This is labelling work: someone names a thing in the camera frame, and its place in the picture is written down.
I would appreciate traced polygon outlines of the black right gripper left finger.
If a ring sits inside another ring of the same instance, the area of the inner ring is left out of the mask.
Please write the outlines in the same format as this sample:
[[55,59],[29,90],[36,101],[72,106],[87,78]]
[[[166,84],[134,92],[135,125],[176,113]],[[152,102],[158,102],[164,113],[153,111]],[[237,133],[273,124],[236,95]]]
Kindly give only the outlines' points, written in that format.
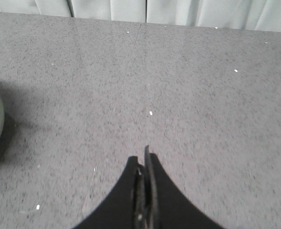
[[141,165],[130,156],[117,183],[98,207],[76,229],[138,229],[136,186]]

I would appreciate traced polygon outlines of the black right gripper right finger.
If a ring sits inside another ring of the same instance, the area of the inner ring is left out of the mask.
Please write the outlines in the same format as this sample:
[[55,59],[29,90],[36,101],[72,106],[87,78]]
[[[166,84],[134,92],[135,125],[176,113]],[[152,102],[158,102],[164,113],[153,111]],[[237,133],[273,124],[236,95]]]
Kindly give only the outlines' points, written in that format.
[[193,205],[164,170],[155,153],[145,147],[145,171],[150,229],[222,229]]

